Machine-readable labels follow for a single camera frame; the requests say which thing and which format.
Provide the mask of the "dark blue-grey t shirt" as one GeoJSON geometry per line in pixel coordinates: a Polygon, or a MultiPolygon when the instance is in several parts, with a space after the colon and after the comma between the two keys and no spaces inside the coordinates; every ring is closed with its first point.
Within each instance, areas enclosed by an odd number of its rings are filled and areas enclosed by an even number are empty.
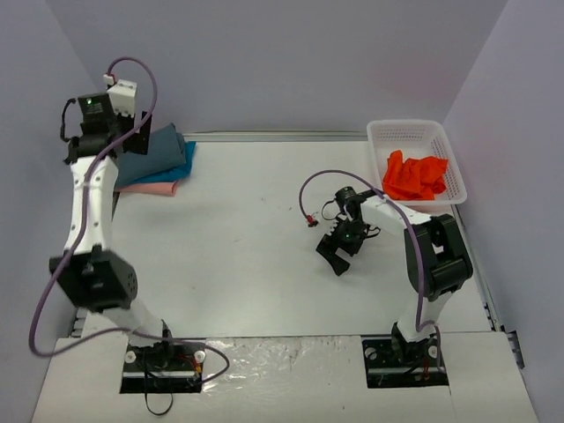
{"type": "Polygon", "coordinates": [[[115,182],[121,188],[141,177],[155,174],[185,162],[183,135],[170,123],[150,135],[148,153],[137,155],[125,153],[118,162],[119,174],[115,182]]]}

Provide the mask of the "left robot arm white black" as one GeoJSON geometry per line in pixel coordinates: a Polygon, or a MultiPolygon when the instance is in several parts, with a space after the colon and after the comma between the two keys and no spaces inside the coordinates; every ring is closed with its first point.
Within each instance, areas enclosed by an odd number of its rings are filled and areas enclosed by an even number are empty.
{"type": "Polygon", "coordinates": [[[137,295],[133,266],[111,248],[114,189],[118,158],[145,153],[151,117],[135,124],[136,89],[115,85],[75,99],[82,113],[81,135],[69,137],[65,164],[70,167],[73,199],[70,231],[61,256],[49,260],[53,283],[77,308],[114,324],[157,368],[177,358],[167,324],[137,295]]]}

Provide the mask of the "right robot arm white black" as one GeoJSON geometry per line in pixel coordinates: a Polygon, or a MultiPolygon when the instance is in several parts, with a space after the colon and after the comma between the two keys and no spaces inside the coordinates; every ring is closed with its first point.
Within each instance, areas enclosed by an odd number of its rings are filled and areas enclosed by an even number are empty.
{"type": "Polygon", "coordinates": [[[390,333],[393,358],[414,362],[434,334],[434,326],[451,296],[472,277],[473,267],[456,220],[433,216],[398,204],[372,191],[344,187],[335,194],[339,214],[316,246],[316,252],[340,276],[350,264],[338,256],[354,256],[375,227],[404,240],[408,279],[415,292],[390,333]]]}

